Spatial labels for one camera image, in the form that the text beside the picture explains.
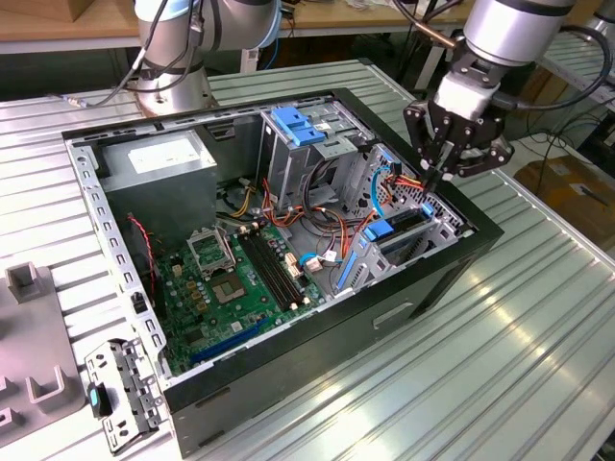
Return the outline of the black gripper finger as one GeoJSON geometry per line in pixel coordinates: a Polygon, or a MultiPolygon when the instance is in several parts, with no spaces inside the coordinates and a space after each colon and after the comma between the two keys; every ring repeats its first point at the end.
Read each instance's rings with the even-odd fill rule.
{"type": "Polygon", "coordinates": [[[404,109],[406,129],[410,143],[420,156],[421,182],[424,191],[434,191],[442,178],[438,169],[443,138],[435,134],[428,112],[427,102],[413,102],[404,109]]]}
{"type": "Polygon", "coordinates": [[[469,178],[494,168],[506,165],[514,148],[501,134],[489,146],[474,146],[474,122],[460,116],[446,116],[442,128],[446,129],[445,142],[451,145],[438,169],[442,180],[449,182],[453,177],[469,178]]]}

